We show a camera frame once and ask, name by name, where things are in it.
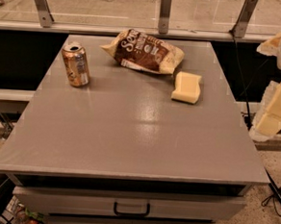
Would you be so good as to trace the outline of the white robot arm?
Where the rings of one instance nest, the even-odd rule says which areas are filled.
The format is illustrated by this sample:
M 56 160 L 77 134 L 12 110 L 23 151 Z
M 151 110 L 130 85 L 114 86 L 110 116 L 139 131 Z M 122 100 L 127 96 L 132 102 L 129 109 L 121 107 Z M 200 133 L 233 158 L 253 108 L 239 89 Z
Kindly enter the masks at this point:
M 257 51 L 263 55 L 275 56 L 281 70 L 281 32 L 262 42 Z M 253 119 L 249 135 L 254 141 L 267 141 L 281 131 L 281 82 L 270 81 L 260 103 L 260 109 Z

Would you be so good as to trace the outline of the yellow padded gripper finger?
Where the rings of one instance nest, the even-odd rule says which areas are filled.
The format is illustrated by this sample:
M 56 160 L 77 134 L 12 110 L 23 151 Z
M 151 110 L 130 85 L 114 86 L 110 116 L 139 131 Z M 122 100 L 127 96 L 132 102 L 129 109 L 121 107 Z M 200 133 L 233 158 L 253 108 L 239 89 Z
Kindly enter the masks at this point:
M 281 131 L 281 82 L 270 81 L 253 119 L 249 135 L 254 141 L 267 141 Z
M 267 57 L 277 56 L 280 42 L 281 42 L 281 32 L 277 33 L 274 37 L 264 42 L 261 42 L 257 47 L 257 52 L 261 53 L 262 55 L 266 55 Z

